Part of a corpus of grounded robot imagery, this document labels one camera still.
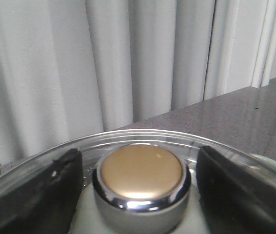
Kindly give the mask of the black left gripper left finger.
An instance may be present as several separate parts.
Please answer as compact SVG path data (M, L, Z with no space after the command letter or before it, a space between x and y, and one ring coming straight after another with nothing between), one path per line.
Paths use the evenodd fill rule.
M82 154L70 149L0 196L0 234L66 234L82 191Z

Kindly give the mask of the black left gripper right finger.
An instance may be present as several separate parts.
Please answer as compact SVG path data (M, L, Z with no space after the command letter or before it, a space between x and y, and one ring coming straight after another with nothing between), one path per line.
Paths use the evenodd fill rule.
M212 234L276 234L276 170L202 146L197 187Z

